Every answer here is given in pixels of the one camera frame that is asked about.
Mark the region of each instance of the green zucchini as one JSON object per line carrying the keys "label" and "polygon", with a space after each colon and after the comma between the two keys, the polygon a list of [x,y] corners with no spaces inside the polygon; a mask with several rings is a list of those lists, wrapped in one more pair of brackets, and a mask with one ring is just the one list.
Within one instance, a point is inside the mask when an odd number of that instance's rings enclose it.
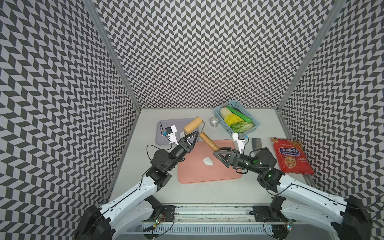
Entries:
{"label": "green zucchini", "polygon": [[251,120],[249,117],[247,117],[247,116],[245,116],[244,114],[242,114],[241,112],[236,111],[235,109],[233,109],[233,108],[231,108],[231,107],[229,107],[229,106],[227,106],[227,108],[228,108],[233,114],[239,116],[239,117],[240,117],[241,119],[243,119],[244,121],[246,121],[246,122],[248,122],[248,123],[252,123],[252,120]]}

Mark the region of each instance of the white dough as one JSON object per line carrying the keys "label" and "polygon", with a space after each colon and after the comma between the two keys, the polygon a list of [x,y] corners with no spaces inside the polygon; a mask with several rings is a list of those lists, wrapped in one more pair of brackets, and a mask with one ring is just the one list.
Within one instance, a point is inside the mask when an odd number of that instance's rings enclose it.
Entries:
{"label": "white dough", "polygon": [[212,161],[212,159],[210,157],[205,157],[203,159],[203,162],[207,165],[207,166],[212,166],[214,164],[214,162]]}

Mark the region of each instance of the red snack bag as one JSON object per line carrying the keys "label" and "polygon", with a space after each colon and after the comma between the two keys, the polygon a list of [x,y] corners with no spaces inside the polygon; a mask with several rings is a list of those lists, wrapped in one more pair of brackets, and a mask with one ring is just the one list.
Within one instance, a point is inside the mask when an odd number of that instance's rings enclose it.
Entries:
{"label": "red snack bag", "polygon": [[299,140],[271,138],[283,172],[314,174]]}

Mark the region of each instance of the white mount bracket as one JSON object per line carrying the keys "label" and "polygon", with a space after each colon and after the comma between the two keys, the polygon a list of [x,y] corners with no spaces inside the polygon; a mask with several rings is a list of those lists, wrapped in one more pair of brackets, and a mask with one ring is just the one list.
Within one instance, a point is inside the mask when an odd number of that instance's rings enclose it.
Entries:
{"label": "white mount bracket", "polygon": [[237,149],[239,150],[240,153],[244,153],[244,148],[245,148],[245,139],[248,138],[248,135],[244,135],[244,133],[234,133],[232,134],[233,140],[237,144]]}
{"label": "white mount bracket", "polygon": [[167,137],[170,143],[175,143],[176,145],[178,145],[179,143],[177,142],[176,135],[175,135],[176,132],[177,132],[176,126],[172,125],[170,127],[167,127],[166,131],[162,132],[161,135]]}

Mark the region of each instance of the wooden handle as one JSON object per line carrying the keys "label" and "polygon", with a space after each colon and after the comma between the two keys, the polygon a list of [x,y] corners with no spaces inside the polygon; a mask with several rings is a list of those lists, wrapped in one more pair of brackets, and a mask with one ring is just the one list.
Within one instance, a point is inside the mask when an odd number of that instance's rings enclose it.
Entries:
{"label": "wooden handle", "polygon": [[214,152],[220,151],[220,148],[204,133],[201,132],[199,137],[206,143]]}
{"label": "wooden handle", "polygon": [[184,132],[186,134],[190,134],[193,130],[195,130],[200,124],[203,123],[203,120],[199,117],[196,117],[195,119],[192,120],[187,126],[183,128]]}

